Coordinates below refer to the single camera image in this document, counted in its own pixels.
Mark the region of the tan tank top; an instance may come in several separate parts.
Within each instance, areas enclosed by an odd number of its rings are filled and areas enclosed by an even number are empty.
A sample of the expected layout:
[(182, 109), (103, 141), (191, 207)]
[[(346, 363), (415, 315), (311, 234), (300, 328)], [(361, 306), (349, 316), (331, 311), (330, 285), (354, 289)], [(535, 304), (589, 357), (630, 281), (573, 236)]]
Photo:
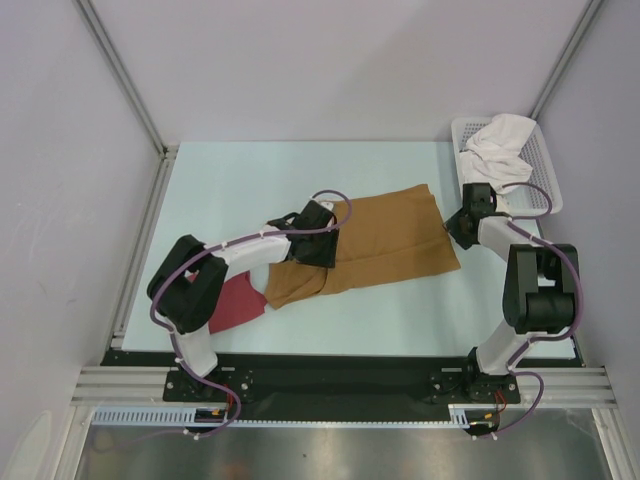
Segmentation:
[(272, 264), (264, 296), (279, 309), (333, 295), (449, 273), (460, 268), (435, 196), (426, 184), (354, 199), (340, 228), (336, 265)]

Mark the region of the red tank top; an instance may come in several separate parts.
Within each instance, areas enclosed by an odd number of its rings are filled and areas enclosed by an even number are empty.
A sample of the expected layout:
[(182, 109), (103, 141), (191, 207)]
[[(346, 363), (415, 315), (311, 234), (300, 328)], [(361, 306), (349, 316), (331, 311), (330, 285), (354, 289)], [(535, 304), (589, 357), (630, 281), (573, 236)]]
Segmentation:
[(267, 300), (244, 272), (226, 281), (221, 289), (214, 313), (208, 322), (210, 334), (230, 330), (250, 322), (265, 312)]

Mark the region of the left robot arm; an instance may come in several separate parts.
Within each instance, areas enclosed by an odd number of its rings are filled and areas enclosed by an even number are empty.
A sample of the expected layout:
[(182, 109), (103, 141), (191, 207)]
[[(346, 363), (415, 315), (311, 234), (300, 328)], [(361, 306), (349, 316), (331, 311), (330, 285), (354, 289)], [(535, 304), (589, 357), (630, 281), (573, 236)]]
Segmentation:
[(256, 301), (251, 270), (287, 262), (332, 268), (341, 223), (332, 206), (310, 199), (302, 211), (268, 221), (258, 232), (209, 246), (193, 235), (171, 247), (147, 286), (150, 318), (168, 332), (177, 367), (163, 398), (189, 403), (247, 400), (253, 378), (220, 364), (210, 321)]

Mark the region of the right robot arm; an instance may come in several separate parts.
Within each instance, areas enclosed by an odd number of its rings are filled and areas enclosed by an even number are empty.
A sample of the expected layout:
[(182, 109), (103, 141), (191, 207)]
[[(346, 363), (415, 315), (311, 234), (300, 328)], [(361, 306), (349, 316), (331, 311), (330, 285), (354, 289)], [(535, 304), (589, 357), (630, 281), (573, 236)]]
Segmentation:
[(498, 210), (488, 183), (462, 186), (462, 206), (445, 229), (463, 249), (485, 247), (506, 262), (503, 320), (469, 353), (458, 389), (473, 403), (498, 400), (515, 387), (514, 368), (534, 345), (573, 335), (582, 316), (578, 254), (531, 234)]

